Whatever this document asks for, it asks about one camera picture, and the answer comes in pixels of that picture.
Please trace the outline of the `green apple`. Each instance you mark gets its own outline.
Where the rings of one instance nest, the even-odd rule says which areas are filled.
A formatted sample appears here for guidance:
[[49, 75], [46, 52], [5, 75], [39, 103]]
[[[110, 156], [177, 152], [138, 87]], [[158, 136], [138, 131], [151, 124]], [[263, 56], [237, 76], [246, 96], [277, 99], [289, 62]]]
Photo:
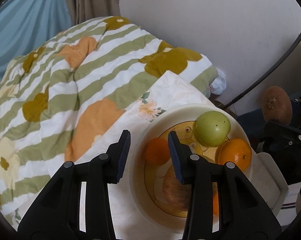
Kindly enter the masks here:
[[197, 118], [194, 136], [203, 145], [218, 147], [225, 141], [230, 130], [231, 123], [226, 115], [218, 111], [208, 111]]

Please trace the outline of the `cream bowl yellow inside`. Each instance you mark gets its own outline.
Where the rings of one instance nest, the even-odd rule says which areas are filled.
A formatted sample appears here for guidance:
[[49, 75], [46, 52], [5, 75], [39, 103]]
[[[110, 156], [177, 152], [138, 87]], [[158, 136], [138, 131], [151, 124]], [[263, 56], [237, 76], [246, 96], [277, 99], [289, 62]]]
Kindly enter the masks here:
[[172, 162], [151, 165], [145, 161], [144, 149], [154, 138], [167, 139], [175, 131], [181, 143], [188, 145], [193, 153], [215, 160], [217, 148], [201, 145], [195, 140], [193, 127], [197, 118], [205, 112], [219, 111], [219, 108], [202, 103], [173, 107], [155, 118], [138, 137], [129, 162], [129, 185], [133, 200], [140, 213], [159, 228], [181, 234], [187, 213], [170, 205], [162, 193], [163, 179]]

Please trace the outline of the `blue curtain cloth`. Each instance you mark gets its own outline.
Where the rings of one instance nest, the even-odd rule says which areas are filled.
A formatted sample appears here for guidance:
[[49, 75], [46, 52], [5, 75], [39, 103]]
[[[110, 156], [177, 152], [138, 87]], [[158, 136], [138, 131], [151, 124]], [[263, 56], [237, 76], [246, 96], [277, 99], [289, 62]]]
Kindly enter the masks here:
[[8, 0], [0, 8], [0, 81], [14, 57], [71, 26], [66, 0]]

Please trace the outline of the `brown kiwi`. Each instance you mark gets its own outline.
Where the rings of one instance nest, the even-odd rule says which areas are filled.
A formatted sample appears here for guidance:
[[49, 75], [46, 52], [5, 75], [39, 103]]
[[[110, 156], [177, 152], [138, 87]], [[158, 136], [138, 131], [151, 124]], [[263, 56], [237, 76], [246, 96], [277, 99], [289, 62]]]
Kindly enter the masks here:
[[283, 125], [290, 124], [293, 117], [293, 108], [284, 89], [272, 86], [263, 93], [262, 114], [266, 122], [275, 121]]

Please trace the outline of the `cream floral tablecloth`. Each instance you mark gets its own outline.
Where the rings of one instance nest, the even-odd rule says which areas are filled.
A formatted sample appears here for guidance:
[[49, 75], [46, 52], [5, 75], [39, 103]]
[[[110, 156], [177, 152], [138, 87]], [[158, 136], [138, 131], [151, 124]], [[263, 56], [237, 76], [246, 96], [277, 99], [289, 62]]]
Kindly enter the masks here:
[[109, 198], [116, 236], [120, 239], [180, 239], [181, 234], [159, 228], [147, 220], [133, 200], [129, 185], [129, 162], [138, 137], [158, 116], [176, 106], [202, 103], [214, 106], [199, 90], [182, 77], [165, 72], [146, 92], [146, 99], [138, 99], [127, 107], [125, 113], [106, 131], [99, 135], [91, 149], [79, 162], [90, 161], [105, 152], [116, 142], [123, 130], [131, 133], [131, 148], [123, 178], [117, 185], [109, 185]]

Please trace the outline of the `crumpled white plastic bag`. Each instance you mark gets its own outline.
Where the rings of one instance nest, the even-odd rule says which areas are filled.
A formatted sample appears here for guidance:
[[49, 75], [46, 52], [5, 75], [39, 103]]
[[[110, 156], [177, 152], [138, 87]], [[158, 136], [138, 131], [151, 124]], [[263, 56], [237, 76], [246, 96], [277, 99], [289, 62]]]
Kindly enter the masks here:
[[210, 91], [214, 95], [221, 95], [223, 91], [226, 89], [226, 75], [223, 71], [217, 68], [217, 77], [210, 84]]

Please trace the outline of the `large orange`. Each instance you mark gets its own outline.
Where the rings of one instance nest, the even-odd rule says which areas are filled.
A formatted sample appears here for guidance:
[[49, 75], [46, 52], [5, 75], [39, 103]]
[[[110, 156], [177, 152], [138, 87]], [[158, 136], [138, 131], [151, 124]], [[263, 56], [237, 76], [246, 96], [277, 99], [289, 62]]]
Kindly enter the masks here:
[[235, 138], [224, 142], [218, 147], [215, 161], [224, 165], [233, 162], [241, 171], [245, 171], [251, 163], [252, 150], [250, 145], [243, 139]]

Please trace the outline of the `red yellow apple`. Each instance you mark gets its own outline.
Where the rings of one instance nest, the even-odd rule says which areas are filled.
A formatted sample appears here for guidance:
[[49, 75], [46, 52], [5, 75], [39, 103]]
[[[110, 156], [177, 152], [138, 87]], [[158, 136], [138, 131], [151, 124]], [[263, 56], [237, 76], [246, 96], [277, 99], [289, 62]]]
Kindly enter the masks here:
[[191, 185], [182, 185], [175, 176], [174, 168], [171, 166], [162, 184], [163, 196], [167, 202], [181, 211], [187, 211], [191, 198]]

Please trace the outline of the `small orange mandarin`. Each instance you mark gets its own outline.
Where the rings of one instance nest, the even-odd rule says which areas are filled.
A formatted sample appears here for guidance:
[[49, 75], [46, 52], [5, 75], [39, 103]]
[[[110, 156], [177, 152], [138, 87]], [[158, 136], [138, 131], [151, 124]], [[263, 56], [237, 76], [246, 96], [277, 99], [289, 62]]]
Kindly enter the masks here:
[[144, 156], [151, 165], [164, 165], [170, 159], [168, 142], [161, 138], [152, 139], [145, 147]]

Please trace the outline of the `green striped floral duvet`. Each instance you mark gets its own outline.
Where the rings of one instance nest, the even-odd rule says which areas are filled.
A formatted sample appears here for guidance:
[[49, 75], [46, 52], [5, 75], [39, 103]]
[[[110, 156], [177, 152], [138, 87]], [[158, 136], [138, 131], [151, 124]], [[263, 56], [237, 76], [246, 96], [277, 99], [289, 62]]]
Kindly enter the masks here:
[[87, 153], [135, 101], [164, 112], [148, 90], [167, 71], [209, 96], [210, 60], [124, 17], [71, 27], [13, 59], [0, 83], [0, 211], [13, 213], [67, 160]]

